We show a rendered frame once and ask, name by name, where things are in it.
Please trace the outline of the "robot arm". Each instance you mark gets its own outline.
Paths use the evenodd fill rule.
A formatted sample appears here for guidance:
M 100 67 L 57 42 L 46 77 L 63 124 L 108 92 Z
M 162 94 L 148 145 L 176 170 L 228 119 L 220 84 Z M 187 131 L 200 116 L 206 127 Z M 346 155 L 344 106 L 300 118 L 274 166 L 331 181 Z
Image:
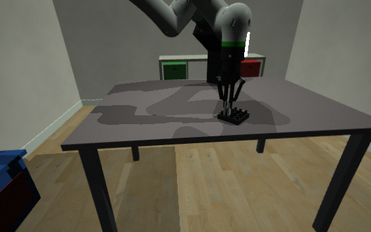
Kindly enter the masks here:
M 220 59 L 226 63 L 244 61 L 248 32 L 252 23 L 250 8 L 243 3 L 228 6 L 223 0 L 129 0 L 141 9 L 167 37 L 176 37 L 192 20 L 197 29 L 213 29 L 222 35 Z

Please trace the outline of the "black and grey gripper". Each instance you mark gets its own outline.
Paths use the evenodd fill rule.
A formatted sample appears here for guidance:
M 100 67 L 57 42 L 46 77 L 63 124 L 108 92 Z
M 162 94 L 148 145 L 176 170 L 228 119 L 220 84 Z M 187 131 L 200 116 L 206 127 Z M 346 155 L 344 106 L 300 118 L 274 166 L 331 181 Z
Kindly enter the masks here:
M 224 95 L 222 91 L 221 78 L 224 81 Z M 235 97 L 233 97 L 235 84 L 237 83 L 238 80 L 240 80 L 239 81 L 240 84 L 235 94 Z M 239 63 L 223 62 L 222 73 L 220 74 L 220 76 L 215 78 L 215 81 L 217 82 L 217 86 L 218 86 L 219 98 L 224 101 L 223 102 L 223 108 L 224 108 L 223 115 L 226 115 L 226 112 L 227 112 L 228 91 L 229 91 L 229 84 L 231 84 L 228 113 L 227 113 L 227 116 L 229 116 L 231 114 L 231 107 L 232 107 L 233 101 L 237 100 L 239 93 L 241 91 L 242 85 L 246 82 L 246 79 L 243 79 L 241 77 L 241 62 Z

